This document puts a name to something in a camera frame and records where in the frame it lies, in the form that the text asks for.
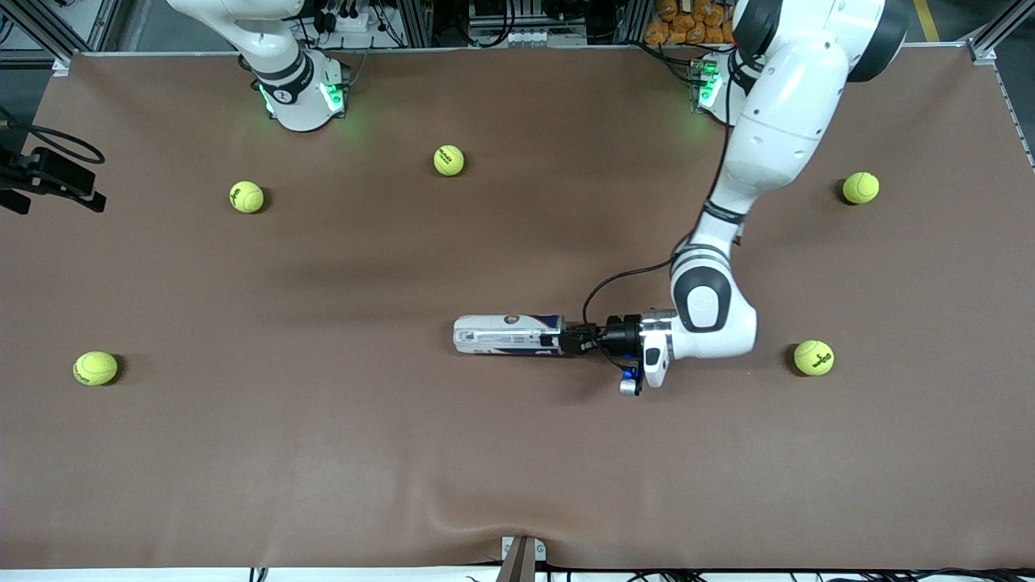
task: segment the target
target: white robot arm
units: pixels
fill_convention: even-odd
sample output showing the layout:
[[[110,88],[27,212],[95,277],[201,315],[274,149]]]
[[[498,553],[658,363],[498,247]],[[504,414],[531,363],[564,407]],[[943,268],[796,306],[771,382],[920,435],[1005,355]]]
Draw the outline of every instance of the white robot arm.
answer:
[[[302,50],[283,19],[304,0],[169,0],[177,11],[219,33],[259,79],[266,109],[295,132],[316,129],[345,111],[348,79],[342,64]]]
[[[639,395],[643,380],[660,386],[674,359],[751,351],[758,314],[733,277],[733,243],[755,201],[808,164],[846,83],[873,79],[898,54],[908,26],[900,2],[737,2],[736,50],[706,57],[704,68],[715,72],[699,99],[735,128],[715,187],[674,252],[674,311],[612,316],[603,326],[567,325],[560,316],[465,316],[453,325],[456,349],[555,355],[601,348],[622,368],[619,389],[627,396]],[[622,365],[613,354],[634,361]]]
[[[644,375],[664,380],[669,358],[730,357],[755,347],[758,315],[741,294],[730,256],[755,201],[790,184],[811,158],[845,84],[868,80],[897,55],[906,20],[894,0],[741,0],[735,54],[713,114],[735,124],[713,192],[676,249],[670,329],[644,337]],[[733,105],[727,110],[727,104]]]

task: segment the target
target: yellow tennis ball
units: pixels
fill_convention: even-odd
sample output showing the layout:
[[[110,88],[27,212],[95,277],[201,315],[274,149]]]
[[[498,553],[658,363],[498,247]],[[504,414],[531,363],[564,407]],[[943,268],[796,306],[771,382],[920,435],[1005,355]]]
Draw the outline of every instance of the yellow tennis ball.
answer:
[[[107,384],[118,371],[119,362],[106,352],[86,352],[71,366],[72,376],[87,386]]]
[[[834,351],[819,340],[808,340],[794,350],[794,365],[809,376],[823,376],[834,367]]]
[[[241,212],[250,214],[262,208],[266,197],[255,182],[237,182],[230,188],[230,203]]]
[[[881,192],[881,182],[877,176],[869,172],[856,172],[845,180],[841,186],[841,194],[845,200],[852,204],[865,204],[877,198],[877,193]]]
[[[455,176],[464,169],[464,152],[456,146],[442,146],[435,150],[435,169],[443,176]]]

